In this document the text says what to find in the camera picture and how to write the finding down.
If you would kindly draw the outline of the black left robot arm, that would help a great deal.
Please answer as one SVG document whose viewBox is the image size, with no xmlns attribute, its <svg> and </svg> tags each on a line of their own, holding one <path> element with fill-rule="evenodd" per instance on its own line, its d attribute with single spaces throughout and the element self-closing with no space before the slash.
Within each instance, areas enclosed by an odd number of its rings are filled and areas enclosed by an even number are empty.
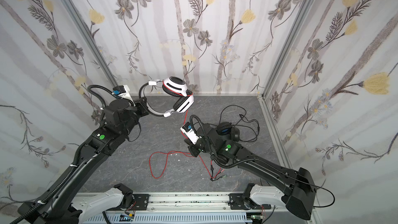
<svg viewBox="0 0 398 224">
<path fill-rule="evenodd" d="M 13 221 L 25 220 L 30 224 L 78 224 L 83 211 L 72 206 L 74 197 L 91 177 L 125 141 L 139 119 L 149 115 L 147 99 L 123 98 L 122 87 L 109 90 L 100 85 L 88 86 L 88 91 L 102 104 L 99 127 L 78 146 L 74 158 L 56 182 L 34 201 L 23 202 L 20 216 Z"/>
</svg>

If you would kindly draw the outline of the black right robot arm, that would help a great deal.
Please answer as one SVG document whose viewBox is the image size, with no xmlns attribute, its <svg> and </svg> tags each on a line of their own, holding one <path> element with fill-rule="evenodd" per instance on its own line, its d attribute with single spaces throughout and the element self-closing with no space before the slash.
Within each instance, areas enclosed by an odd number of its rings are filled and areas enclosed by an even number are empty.
<svg viewBox="0 0 398 224">
<path fill-rule="evenodd" d="M 192 115 L 180 130 L 192 156 L 207 153 L 219 167 L 245 170 L 277 189 L 272 193 L 263 186 L 249 184 L 245 190 L 247 201 L 257 205 L 283 206 L 302 220 L 311 219 L 313 209 L 317 207 L 317 191 L 321 187 L 315 185 L 308 170 L 299 168 L 296 171 L 282 167 L 256 155 L 242 145 L 239 129 L 230 122 L 222 122 L 214 127 Z"/>
</svg>

